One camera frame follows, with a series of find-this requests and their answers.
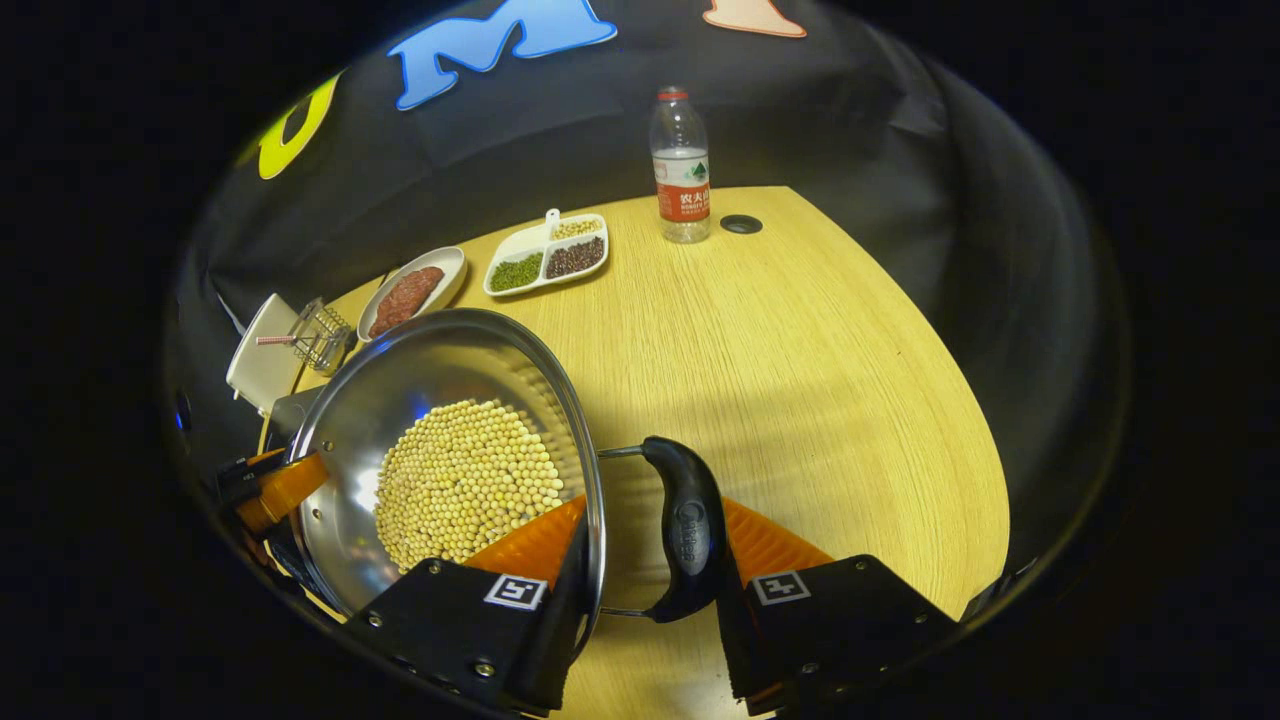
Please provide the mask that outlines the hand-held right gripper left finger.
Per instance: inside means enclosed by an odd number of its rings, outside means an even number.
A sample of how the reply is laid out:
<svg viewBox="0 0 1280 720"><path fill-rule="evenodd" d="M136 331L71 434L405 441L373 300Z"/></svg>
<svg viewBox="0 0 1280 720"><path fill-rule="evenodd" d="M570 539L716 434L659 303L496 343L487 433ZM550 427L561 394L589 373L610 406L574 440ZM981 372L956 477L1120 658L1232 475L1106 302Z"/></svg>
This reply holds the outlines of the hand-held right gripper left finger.
<svg viewBox="0 0 1280 720"><path fill-rule="evenodd" d="M419 562L344 625L370 653L488 707L545 717L563 705L599 603L586 500L512 530L470 564Z"/></svg>

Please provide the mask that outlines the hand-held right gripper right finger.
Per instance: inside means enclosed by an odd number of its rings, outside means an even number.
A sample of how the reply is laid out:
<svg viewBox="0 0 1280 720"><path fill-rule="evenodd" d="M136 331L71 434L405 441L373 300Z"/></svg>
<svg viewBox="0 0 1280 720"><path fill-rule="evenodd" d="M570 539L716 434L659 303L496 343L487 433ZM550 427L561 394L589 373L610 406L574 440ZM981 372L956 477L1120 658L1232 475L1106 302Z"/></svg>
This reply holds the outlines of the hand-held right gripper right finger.
<svg viewBox="0 0 1280 720"><path fill-rule="evenodd" d="M947 644L959 624L878 557L835 559L731 498L716 602L732 696L748 714L836 705Z"/></svg>

